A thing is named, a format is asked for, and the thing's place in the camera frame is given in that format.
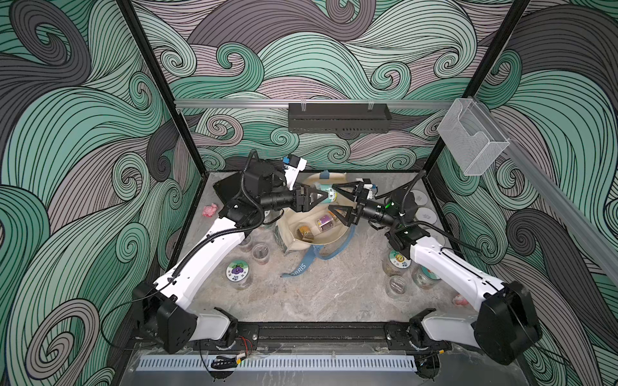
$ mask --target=pink toy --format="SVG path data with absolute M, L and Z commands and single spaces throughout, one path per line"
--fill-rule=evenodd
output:
M 213 214 L 217 213 L 217 204 L 207 205 L 204 207 L 204 210 L 201 212 L 203 216 L 212 217 Z
M 457 294 L 453 299 L 453 304 L 456 306 L 467 306 L 469 303 L 462 295 Z

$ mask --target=clear plastic holder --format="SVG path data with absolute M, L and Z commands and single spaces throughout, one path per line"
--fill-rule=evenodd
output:
M 463 175 L 481 175 L 509 145 L 505 130 L 489 109 L 472 98 L 455 99 L 438 133 Z

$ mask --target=wave pattern wall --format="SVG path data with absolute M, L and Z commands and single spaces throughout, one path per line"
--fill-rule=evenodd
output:
M 144 68 L 115 0 L 0 5 L 2 384 L 122 375 L 101 318 L 167 267 L 200 180 Z M 104 326 L 120 346 L 127 310 Z
M 510 7 L 493 0 L 134 4 L 176 98 L 375 100 L 460 96 Z M 313 169 L 405 170 L 422 166 L 443 112 L 397 111 L 396 135 L 346 139 L 285 133 L 284 111 L 184 114 L 201 116 L 191 130 L 209 170 L 237 169 L 251 148 L 266 159 L 305 156 Z
M 571 3 L 533 1 L 477 96 L 618 250 L 618 4 Z M 481 177 L 463 177 L 448 151 L 438 167 L 452 228 L 485 251 L 469 260 L 533 294 L 539 344 L 561 356 L 525 353 L 538 383 L 614 386 L 618 290 L 595 256 L 506 154 Z

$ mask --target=blue bag strap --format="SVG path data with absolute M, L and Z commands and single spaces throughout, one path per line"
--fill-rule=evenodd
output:
M 298 265 L 298 267 L 294 271 L 290 272 L 289 274 L 281 274 L 281 277 L 293 277 L 293 276 L 300 275 L 301 273 L 305 272 L 309 268 L 309 266 L 313 263 L 315 258 L 319 258 L 322 260 L 330 260 L 333 257 L 337 256 L 350 243 L 350 240 L 354 236 L 355 228 L 356 228 L 356 225 L 352 224 L 352 226 L 350 226 L 350 233 L 348 234 L 348 237 L 345 239 L 344 243 L 341 244 L 341 246 L 337 248 L 337 250 L 335 250 L 333 253 L 329 254 L 328 256 L 320 255 L 320 251 L 322 250 L 322 248 L 324 248 L 323 245 L 311 245 L 307 253 L 305 253 L 305 255 L 303 256 L 303 259 L 300 261 L 300 264 Z

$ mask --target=aluminum rail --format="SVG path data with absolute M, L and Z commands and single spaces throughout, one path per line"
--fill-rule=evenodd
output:
M 454 99 L 444 101 L 404 99 L 176 99 L 178 109 L 287 109 L 290 103 L 386 103 L 390 109 L 447 110 Z

